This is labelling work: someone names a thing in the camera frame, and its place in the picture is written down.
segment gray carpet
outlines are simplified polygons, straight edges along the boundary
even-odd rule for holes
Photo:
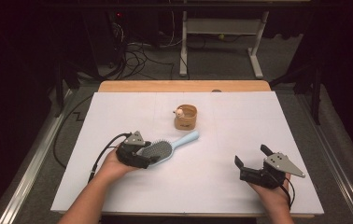
[[[188,55],[190,79],[255,79],[246,53],[246,48],[251,45],[252,40],[251,37],[240,38],[238,41],[232,43],[219,43],[215,40],[207,40],[203,49],[190,49]],[[272,80],[286,72],[299,42],[300,38],[291,38],[289,40],[283,40],[279,37],[263,39],[258,52],[258,58],[265,80]],[[200,48],[203,42],[197,37],[190,41],[189,45]],[[147,61],[141,74],[136,74],[128,79],[170,79],[170,77],[172,79],[187,79],[178,75],[179,48],[153,49],[145,47],[145,52],[151,60],[162,63],[174,63],[173,71],[171,72],[170,64]],[[134,64],[134,60],[130,60],[129,64]],[[104,74],[109,69],[105,65],[102,65],[100,66],[100,71]],[[340,190],[334,173],[330,170],[330,165],[325,160],[326,157],[316,129],[307,116],[301,98],[293,94],[291,90],[292,86],[293,84],[279,85],[275,88],[275,91],[308,172],[318,189],[318,197],[325,210],[325,215],[323,216],[309,219],[295,218],[295,222],[353,223],[353,213],[351,213],[345,196]],[[91,82],[83,83],[81,88],[75,92],[75,97],[70,108],[79,104],[83,99],[97,91],[97,89],[98,84]],[[89,108],[90,100],[87,100],[75,109],[75,112],[80,113],[80,118],[84,118]],[[320,121],[321,130],[335,151],[337,159],[346,168],[346,175],[353,184],[353,144],[346,134],[343,124],[334,112],[332,102],[329,100],[324,89],[321,93]],[[67,164],[82,123],[78,119],[78,114],[73,113],[65,121],[64,126],[59,132],[55,148],[56,154],[63,164]],[[21,165],[21,170],[15,177],[15,181],[10,185],[3,200],[0,201],[0,216],[2,216],[11,194],[21,180],[23,172],[30,158],[32,158],[32,154],[33,152],[30,152],[27,155],[24,164]],[[57,222],[61,215],[53,213],[49,209],[63,173],[64,168],[54,160],[52,151],[50,151],[14,223]],[[300,193],[303,192],[297,192],[296,197],[299,197]],[[268,223],[268,220],[265,217],[258,218],[257,223]]]

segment table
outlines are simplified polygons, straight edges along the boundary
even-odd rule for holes
[[[112,186],[104,214],[263,216],[258,196],[239,180],[233,164],[237,155],[247,167],[261,168],[265,157],[261,144],[282,151],[306,173],[305,179],[291,180],[297,194],[292,215],[323,214],[275,93],[260,80],[103,82],[92,99],[51,210],[69,208],[87,184],[99,152],[123,130],[138,130],[147,141],[174,141],[186,134],[173,126],[172,110],[182,102],[196,105],[200,138],[179,148],[171,160],[129,173]],[[228,110],[231,107],[238,113]]]

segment hairbrush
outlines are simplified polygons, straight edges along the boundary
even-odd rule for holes
[[[198,139],[200,134],[197,131],[186,134],[185,136],[179,138],[173,143],[166,140],[159,140],[152,143],[149,147],[144,147],[140,149],[139,154],[148,158],[159,158],[156,161],[152,161],[150,165],[156,165],[163,161],[170,159],[174,150],[184,144]]]

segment small container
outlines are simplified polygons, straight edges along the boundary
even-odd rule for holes
[[[180,105],[176,108],[182,109],[183,115],[179,116],[176,113],[176,117],[174,119],[174,124],[176,129],[179,130],[193,130],[196,127],[196,120],[197,120],[197,109],[194,105]]]

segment person's right hand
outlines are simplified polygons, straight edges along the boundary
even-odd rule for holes
[[[290,180],[290,174],[287,173],[286,178]],[[252,183],[248,184],[259,194],[261,203],[272,223],[293,223],[289,212],[288,196],[281,188],[267,189]],[[286,190],[288,190],[288,185],[288,180],[284,180],[284,188]]]

